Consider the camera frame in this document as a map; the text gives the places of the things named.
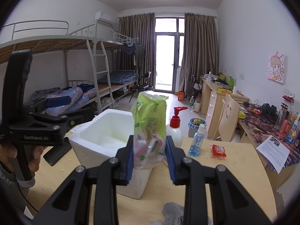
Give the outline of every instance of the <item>hand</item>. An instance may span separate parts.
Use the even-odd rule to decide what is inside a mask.
[[[41,154],[43,153],[44,148],[42,146],[36,146],[33,149],[33,159],[28,163],[28,167],[32,172],[38,171],[40,167],[41,161]],[[4,169],[8,172],[13,173],[14,169],[11,165],[11,161],[9,158],[16,158],[17,157],[17,150],[16,148],[10,143],[5,143],[0,145],[0,162],[4,165]]]

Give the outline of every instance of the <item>curtain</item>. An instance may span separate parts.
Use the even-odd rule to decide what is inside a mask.
[[[139,43],[144,46],[145,62],[139,75],[151,72],[149,85],[154,86],[155,77],[155,15],[154,13],[139,14],[122,17],[119,20],[118,33],[131,38],[139,38]],[[117,55],[118,70],[135,70],[133,55],[119,52]]]
[[[179,90],[186,92],[192,75],[199,80],[208,70],[218,73],[219,58],[214,17],[186,13],[184,28]]]

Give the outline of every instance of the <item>gray sleeve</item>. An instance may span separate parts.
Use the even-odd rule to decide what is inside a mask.
[[[21,187],[21,190],[26,197],[29,189]],[[16,206],[22,213],[25,210],[26,201],[20,194],[17,186],[17,180],[14,173],[8,173],[0,164],[0,189],[4,190],[10,202]]]

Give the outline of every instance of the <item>wooden table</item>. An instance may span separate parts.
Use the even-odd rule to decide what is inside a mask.
[[[257,143],[241,119],[238,120],[238,126],[242,129],[240,142],[241,143],[250,143],[256,149]],[[295,165],[291,165],[286,168],[283,168],[280,171],[280,173],[278,174],[276,171],[271,171],[267,164],[265,157],[260,152],[258,152],[258,151],[256,151],[256,152],[265,168],[265,171],[268,175],[272,189],[274,191],[277,190],[282,184],[284,184],[290,178],[290,176],[293,174],[297,165],[295,164]]]
[[[182,148],[187,153],[191,138],[184,137]],[[210,157],[211,143],[225,147],[226,159]],[[225,165],[241,182],[246,190],[260,205],[266,215],[274,221],[277,217],[273,192],[259,157],[249,144],[229,143],[204,140],[200,156],[196,158],[202,165],[215,167]],[[29,191],[28,200],[37,209],[46,202],[51,194],[63,182],[73,169],[80,165],[73,150],[70,150],[53,167],[42,158],[40,170],[36,173],[36,184]],[[124,195],[117,195],[118,215],[121,225],[150,224],[153,221],[164,221],[162,209],[165,203],[175,202],[184,205],[185,187],[174,186],[170,180],[169,170],[164,164],[153,168],[144,193],[139,200]],[[208,215],[212,218],[210,196],[207,198]]]

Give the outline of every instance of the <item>metal ladder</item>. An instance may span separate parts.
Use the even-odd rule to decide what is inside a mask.
[[[94,76],[94,84],[95,84],[95,88],[96,88],[96,104],[97,104],[97,111],[98,114],[100,114],[102,112],[102,106],[101,106],[101,102],[100,102],[100,94],[99,94],[99,89],[98,89],[98,82],[97,82],[97,74],[101,74],[101,73],[106,73],[107,74],[107,80],[108,80],[108,87],[101,89],[101,91],[105,92],[105,90],[109,89],[109,94],[110,94],[110,99],[111,99],[111,103],[110,105],[112,105],[112,108],[115,108],[114,105],[114,101],[113,101],[113,92],[112,92],[112,87],[111,87],[111,83],[110,83],[110,72],[109,72],[109,67],[108,67],[108,59],[107,59],[107,54],[103,45],[103,41],[101,41],[101,49],[103,51],[103,54],[97,54],[97,43],[98,40],[93,40],[93,52],[91,50],[91,46],[89,43],[89,40],[86,40],[86,45],[88,47],[88,52],[90,54],[91,57],[91,62],[92,62],[92,68],[93,68],[93,76]],[[104,56],[105,57],[105,66],[106,66],[106,70],[105,71],[99,71],[97,72],[97,67],[96,67],[96,57],[97,56]]]

